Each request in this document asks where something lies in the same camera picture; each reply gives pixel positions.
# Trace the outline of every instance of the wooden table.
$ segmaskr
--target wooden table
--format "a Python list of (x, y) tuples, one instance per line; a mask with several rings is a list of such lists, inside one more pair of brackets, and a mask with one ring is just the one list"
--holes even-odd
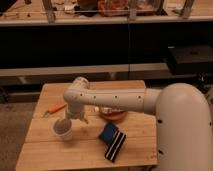
[[(89, 124), (73, 120), (73, 139), (68, 142), (56, 137), (51, 126), (64, 114), (64, 109), (42, 118), (47, 108), (63, 100), (62, 94), (70, 84), (45, 84), (38, 100), (16, 170), (66, 170), (153, 165), (156, 159), (155, 117), (128, 112), (115, 124), (127, 139), (113, 164), (104, 158), (107, 146), (98, 139), (106, 120), (86, 106)], [(143, 88), (143, 81), (92, 82), (91, 89)]]

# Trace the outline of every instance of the black dot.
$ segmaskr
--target black dot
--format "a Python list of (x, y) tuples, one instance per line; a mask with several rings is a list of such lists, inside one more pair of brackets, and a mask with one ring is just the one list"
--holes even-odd
[(161, 151), (161, 150), (158, 150), (158, 153), (164, 155), (163, 151)]
[(158, 119), (158, 123), (163, 123), (163, 121), (161, 119)]

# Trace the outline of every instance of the shelf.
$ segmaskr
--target shelf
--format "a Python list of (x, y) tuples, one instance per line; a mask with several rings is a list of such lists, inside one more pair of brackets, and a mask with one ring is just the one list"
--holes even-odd
[[(51, 24), (80, 25), (80, 24), (126, 24), (126, 23), (153, 23), (153, 22), (181, 22), (186, 21), (179, 17), (179, 14), (173, 12), (176, 7), (183, 6), (185, 0), (166, 0), (163, 9), (167, 15), (149, 15), (137, 16), (136, 20), (129, 20), (128, 16), (103, 17), (98, 13), (92, 17), (65, 13), (63, 6), (65, 0), (52, 0), (52, 5), (59, 8), (54, 11), (56, 20)], [(195, 0), (192, 12), (188, 21), (213, 21), (213, 1)], [(6, 12), (0, 16), (1, 25), (47, 25), (46, 12), (42, 0), (32, 0), (32, 3), (26, 5), (24, 0), (17, 0)]]

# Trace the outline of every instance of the red object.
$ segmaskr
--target red object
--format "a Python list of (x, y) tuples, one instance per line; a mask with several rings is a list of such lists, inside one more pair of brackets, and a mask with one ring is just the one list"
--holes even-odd
[(67, 105), (66, 102), (60, 102), (60, 103), (55, 103), (52, 106), (50, 106), (47, 111), (44, 113), (43, 117), (49, 114), (53, 114), (61, 109), (63, 109)]

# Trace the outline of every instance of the paper cup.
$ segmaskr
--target paper cup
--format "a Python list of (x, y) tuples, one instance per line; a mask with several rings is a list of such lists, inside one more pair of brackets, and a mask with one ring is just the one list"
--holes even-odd
[(72, 122), (70, 119), (58, 119), (53, 124), (53, 132), (60, 139), (68, 141), (72, 139)]

